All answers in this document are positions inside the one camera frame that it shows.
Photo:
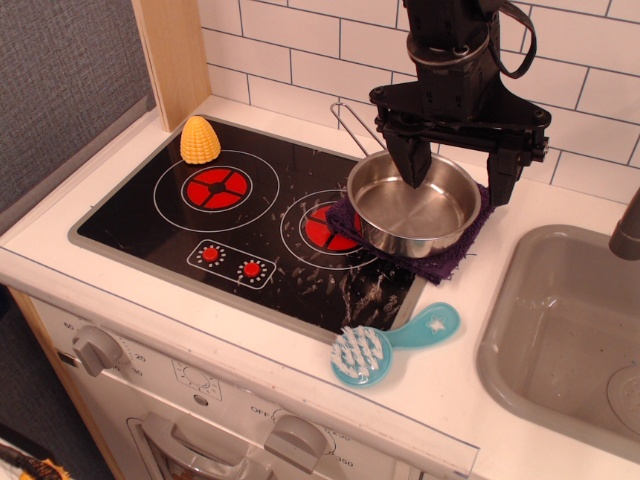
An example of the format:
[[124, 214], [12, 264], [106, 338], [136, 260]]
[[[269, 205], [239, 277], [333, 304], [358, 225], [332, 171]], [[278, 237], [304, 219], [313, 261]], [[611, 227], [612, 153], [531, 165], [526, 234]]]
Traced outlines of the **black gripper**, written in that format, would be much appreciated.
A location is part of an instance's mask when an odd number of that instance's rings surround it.
[[548, 150], [551, 114], [508, 90], [496, 45], [462, 49], [410, 43], [417, 79], [370, 92], [376, 126], [401, 178], [417, 189], [432, 163], [431, 144], [487, 154], [493, 207], [509, 203], [519, 163], [540, 162]]

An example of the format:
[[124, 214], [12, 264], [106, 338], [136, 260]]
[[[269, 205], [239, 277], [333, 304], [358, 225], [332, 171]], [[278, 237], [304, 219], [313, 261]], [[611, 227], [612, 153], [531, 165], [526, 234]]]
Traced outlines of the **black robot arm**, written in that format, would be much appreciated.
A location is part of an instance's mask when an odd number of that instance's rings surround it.
[[420, 186], [432, 164], [434, 143], [487, 153], [490, 202], [510, 201], [523, 168], [548, 150], [550, 113], [513, 93], [504, 77], [518, 79], [531, 67], [537, 39], [521, 65], [501, 60], [500, 17], [526, 29], [530, 18], [510, 1], [407, 1], [406, 45], [417, 79], [370, 93], [377, 129], [402, 179]]

